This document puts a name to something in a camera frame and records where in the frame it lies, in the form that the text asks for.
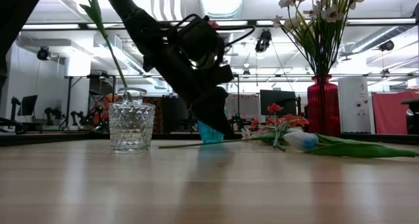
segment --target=wall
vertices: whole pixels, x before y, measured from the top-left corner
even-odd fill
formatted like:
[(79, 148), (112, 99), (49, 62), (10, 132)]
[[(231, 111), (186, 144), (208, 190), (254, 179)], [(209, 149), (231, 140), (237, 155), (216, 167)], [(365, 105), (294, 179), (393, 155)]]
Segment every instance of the wall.
[[(68, 83), (64, 79), (64, 60), (61, 59), (60, 64), (52, 60), (40, 61), (35, 53), (18, 47), (16, 43), (10, 48), (9, 54), (7, 93), (2, 95), (1, 98), (1, 105), (5, 105), (6, 110), (2, 110), (1, 116), (10, 118), (12, 97), (22, 101), (23, 97), (32, 95), (38, 95), (35, 105), (35, 117), (37, 119), (43, 118), (43, 112), (47, 107), (59, 107), (61, 104), (62, 110), (64, 110), (67, 103)], [(16, 109), (16, 120), (31, 122), (31, 117), (17, 116), (19, 108), (18, 106)]]

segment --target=blue object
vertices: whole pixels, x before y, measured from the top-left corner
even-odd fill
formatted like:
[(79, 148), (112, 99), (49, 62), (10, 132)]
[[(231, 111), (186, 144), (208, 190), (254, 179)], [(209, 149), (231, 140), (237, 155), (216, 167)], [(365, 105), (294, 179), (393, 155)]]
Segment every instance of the blue object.
[(204, 143), (220, 142), (224, 139), (224, 135), (212, 127), (198, 120), (199, 133)]

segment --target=computer monitor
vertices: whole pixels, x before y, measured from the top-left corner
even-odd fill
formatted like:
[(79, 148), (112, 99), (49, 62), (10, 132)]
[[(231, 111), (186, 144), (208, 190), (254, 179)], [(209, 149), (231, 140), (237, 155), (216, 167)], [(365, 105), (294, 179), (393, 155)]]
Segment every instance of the computer monitor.
[(33, 114), (35, 109), (35, 103), (37, 102), (38, 95), (23, 97), (22, 103), (18, 112), (18, 116), (30, 116)]
[(273, 103), (281, 106), (282, 110), (276, 113), (276, 116), (287, 114), (296, 115), (295, 92), (286, 92), (281, 90), (261, 90), (261, 115), (271, 115), (268, 112), (268, 106)]

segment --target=ceiling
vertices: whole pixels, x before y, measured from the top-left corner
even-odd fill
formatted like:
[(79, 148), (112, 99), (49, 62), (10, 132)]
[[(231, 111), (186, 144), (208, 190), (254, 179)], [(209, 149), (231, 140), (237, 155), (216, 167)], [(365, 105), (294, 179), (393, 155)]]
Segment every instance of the ceiling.
[[(197, 13), (203, 15), (203, 5), (200, 0), (180, 0), (176, 3), (175, 0), (160, 0), (160, 14), (156, 12), (156, 0), (135, 0), (145, 10), (149, 10), (149, 13), (154, 15), (162, 21), (175, 20), (179, 17), (186, 17), (191, 13)], [(217, 9), (231, 8), (228, 6), (228, 1), (231, 0), (216, 0), (218, 5)], [(278, 6), (279, 0), (242, 0), (242, 4), (238, 4), (239, 9), (235, 18), (239, 20), (270, 20), (275, 15), (285, 16), (285, 9), (280, 9)], [(355, 10), (350, 11), (350, 19), (366, 19), (366, 18), (388, 18), (388, 22), (391, 22), (391, 18), (408, 18), (413, 8), (416, 6), (419, 0), (365, 0), (363, 3), (359, 3)], [(82, 14), (77, 8), (80, 0), (41, 0), (31, 16), (29, 17), (28, 24), (80, 24), (80, 23), (91, 23), (91, 20), (87, 15)], [(115, 14), (113, 9), (106, 5), (106, 1), (103, 0), (102, 16), (104, 22), (120, 22), (120, 18)], [(309, 9), (311, 2), (306, 1), (301, 5), (302, 10)], [(370, 20), (367, 26), (348, 26), (346, 27), (343, 35), (342, 46), (351, 45), (359, 41), (364, 40), (366, 37), (374, 35), (380, 35), (388, 26), (379, 26), (380, 20)], [(256, 31), (240, 41), (232, 50), (228, 53), (229, 64), (232, 66), (233, 71), (236, 73), (243, 73), (245, 69), (244, 64), (249, 64), (248, 69), (251, 74), (306, 74), (310, 70), (306, 60), (299, 54), (298, 50), (294, 47), (293, 43), (280, 29), (269, 28), (272, 34), (272, 42), (274, 43), (267, 49), (264, 57), (257, 58), (254, 46), (255, 41), (259, 38), (261, 32), (266, 28), (257, 28)], [(92, 45), (92, 37), (97, 35), (96, 31), (23, 31), (23, 36), (29, 36), (32, 39), (62, 39), (65, 36), (66, 39), (71, 39), (78, 45), (82, 46), (86, 50), (89, 50), (95, 61), (92, 62), (92, 69), (102, 69), (111, 73), (117, 73), (113, 64), (112, 58), (107, 52), (101, 50), (101, 48), (94, 47)], [(108, 30), (109, 35), (118, 36), (123, 45), (123, 52), (130, 55), (133, 61), (139, 65), (142, 64), (142, 55), (137, 51), (135, 45), (133, 45), (131, 38), (125, 30)], [(233, 32), (224, 33), (223, 35), (231, 35), (231, 38), (239, 38), (245, 32)], [(340, 58), (338, 64), (336, 64), (332, 70), (332, 74), (338, 73), (351, 73), (351, 74), (364, 74), (364, 73), (380, 73), (383, 67), (388, 67), (390, 73), (412, 73), (419, 69), (418, 61), (408, 61), (418, 59), (418, 28), (412, 27), (402, 34), (392, 37), (391, 40), (395, 43), (395, 48), (389, 52), (383, 52), (374, 50), (373, 48), (363, 52), (362, 54), (355, 54), (349, 56), (349, 61)], [(124, 66), (125, 73), (135, 74), (130, 71), (130, 68), (121, 63)], [(386, 81), (381, 84), (405, 84), (405, 81), (411, 77), (398, 77), (391, 81)], [(288, 78), (289, 81), (293, 82), (294, 85), (303, 82), (310, 82), (310, 78)], [(382, 78), (369, 78), (370, 82), (381, 81)], [(284, 78), (272, 78), (272, 77), (250, 77), (242, 79), (241, 81), (255, 82), (259, 81), (265, 88), (270, 87), (272, 81), (287, 81)], [(130, 79), (132, 84), (150, 84), (144, 79)]]

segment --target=wooden table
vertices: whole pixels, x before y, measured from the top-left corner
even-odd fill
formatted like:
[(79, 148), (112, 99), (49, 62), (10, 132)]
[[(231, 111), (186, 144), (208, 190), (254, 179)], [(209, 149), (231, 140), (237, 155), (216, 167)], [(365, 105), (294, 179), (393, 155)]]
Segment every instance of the wooden table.
[(167, 143), (196, 141), (131, 155), (104, 140), (0, 148), (0, 223), (419, 223), (419, 159), (157, 149)]

